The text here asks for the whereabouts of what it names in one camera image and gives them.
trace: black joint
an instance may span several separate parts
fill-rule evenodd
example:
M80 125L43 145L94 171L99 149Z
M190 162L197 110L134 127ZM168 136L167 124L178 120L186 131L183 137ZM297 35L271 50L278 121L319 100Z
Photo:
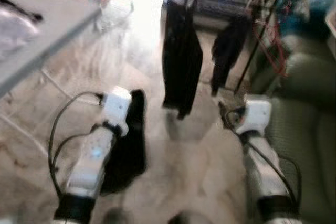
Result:
M103 93L96 93L96 97L99 99L100 105L102 105L101 102L102 102L102 100L104 98L104 94Z
M76 223L88 224L95 200L66 194L62 197L54 216L54 220L71 220Z
M266 196L259 199L257 204L264 222L275 218L299 219L298 208L288 196Z
M250 141L252 137L261 137L261 135L257 131L246 131L239 136L239 140L241 141L242 145L245 146L245 144Z
M235 112L239 115L239 116L243 116L245 114L245 111L246 111L246 107L245 106L241 106L241 107L238 107L236 109L234 109Z
M121 136L121 127L119 125L117 126L113 126L112 124L110 124L108 121L104 121L102 124L103 127L109 129L110 131L112 131L114 133L114 135L116 137L120 137Z

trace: couch cushion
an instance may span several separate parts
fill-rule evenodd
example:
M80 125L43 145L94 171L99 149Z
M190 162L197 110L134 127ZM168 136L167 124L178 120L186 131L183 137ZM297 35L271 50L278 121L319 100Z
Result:
M313 103L326 111L336 106L336 62L308 54L294 54L287 61L288 76L281 80L281 96Z
M320 130L324 128L320 125L320 112L312 105L296 100L272 98L272 106L267 137L279 154L293 158L300 166L302 173L300 212L302 218L316 224L334 224L335 214L326 193L329 191L329 185L325 189L326 181L329 181L329 178L323 175L323 165L320 163L321 160L323 160L322 163L329 161L329 158L321 159L320 154L324 148L328 148L324 144L327 145L329 141L334 141L334 138L330 140L328 136L324 139ZM330 149L331 152L335 156L335 148ZM293 185L293 190L296 191L295 169L288 162L281 162L281 167ZM328 173L330 175L327 177L335 177L335 169L329 170Z
M281 39L283 46L292 55L297 53L309 54L319 59L335 62L335 58L325 41L307 39L297 35L288 35Z
M322 168L323 184L327 198L336 212L336 118L333 114L321 114L317 131L317 150Z

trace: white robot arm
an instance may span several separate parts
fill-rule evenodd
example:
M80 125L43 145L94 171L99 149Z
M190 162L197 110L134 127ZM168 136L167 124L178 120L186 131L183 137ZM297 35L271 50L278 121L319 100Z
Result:
M120 87L115 87L104 96L103 107L107 120L82 137L81 155L71 171L53 224L89 223L110 150L117 136L125 136L128 132L126 116L131 99L131 94Z
M280 169L278 154L264 137L271 104L263 95L246 95L245 102L240 123L229 127L244 146L249 204L257 206L266 224L302 224L297 200ZM228 112L220 106L225 124L231 125L227 122Z

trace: hanging black garment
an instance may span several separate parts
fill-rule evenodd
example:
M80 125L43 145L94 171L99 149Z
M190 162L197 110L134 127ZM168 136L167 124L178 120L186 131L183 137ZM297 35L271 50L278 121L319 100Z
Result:
M212 95L225 86L230 69L240 55L252 22L247 17L234 17L230 25L221 31L212 47L212 60L215 62L211 79Z
M203 52L199 44L190 9L172 0L167 3L167 20L163 44L163 78L165 99L163 106L179 110L179 119L191 111Z

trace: wire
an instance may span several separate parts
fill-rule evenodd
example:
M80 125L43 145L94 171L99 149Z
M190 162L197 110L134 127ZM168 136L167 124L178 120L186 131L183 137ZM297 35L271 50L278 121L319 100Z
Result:
M228 115L230 113L233 113L235 112L235 110L229 110L225 113L224 115L224 119L226 120L227 122L227 125L229 127L229 129L238 137L240 138L239 134L233 129L233 126L232 124L230 123L229 121L229 118L228 118ZM292 202L295 204L295 206L298 207L298 203L295 199L295 195L294 195L294 192L290 186L290 184L288 183L288 181L286 180L285 176L281 173L281 171L272 163L271 160L269 160L269 158L262 153L261 150L259 150L254 144L250 143L249 141L246 142L246 144L251 147L256 153L259 154L259 156L261 156L265 161L266 163L277 173L277 175L280 177L280 179L282 180L282 182L284 183L284 185L286 186L287 190L288 190L288 193L289 193L289 197L291 198Z
M48 146L48 166L49 166L49 172L50 172L50 176L51 176L51 180L52 183L54 184L56 193L58 198L60 199L62 197L62 191L57 183L57 178L56 178L56 174L55 174L55 168L53 167L53 149L52 146L54 144L54 137L55 137L55 131L56 131L56 127L58 124L58 121L60 119L60 117L62 116L62 114L66 111L66 109L79 97L83 96L83 95L94 95L95 97L98 97L100 100L102 99L102 94L100 93L95 93L95 92L82 92L79 93L78 95L74 96L70 101L67 102L67 104L61 109L61 111L57 114L54 123L53 123L53 127L51 128L51 133L50 133L50 140L49 140L49 146Z
M65 140L63 140L63 141L60 143L60 145L59 145L59 146L57 147L57 149L56 149L54 158L53 158L53 160L52 160L52 167L53 167L53 169L54 169L55 171L56 171L56 169L57 169L57 167L56 167L57 158L58 158L58 156L59 156L59 154L60 154L62 148L64 147L64 145L65 145L66 143L68 143L69 141L71 141L71 140L77 138L77 137L80 137L80 136L87 136L87 135L89 135L89 134L90 134L90 133L88 133L88 134L77 134L77 135L73 135L73 136L70 136L70 137L66 138Z
M278 156L279 156L279 158L290 162L295 167L296 174L297 174L297 183L298 183L297 184L298 194L296 196L296 201L297 201L297 206L298 206L298 209L299 209L300 206L301 206L301 200L302 200L302 173L301 173L301 169L300 169L299 165L292 158L283 156L281 154L278 154Z

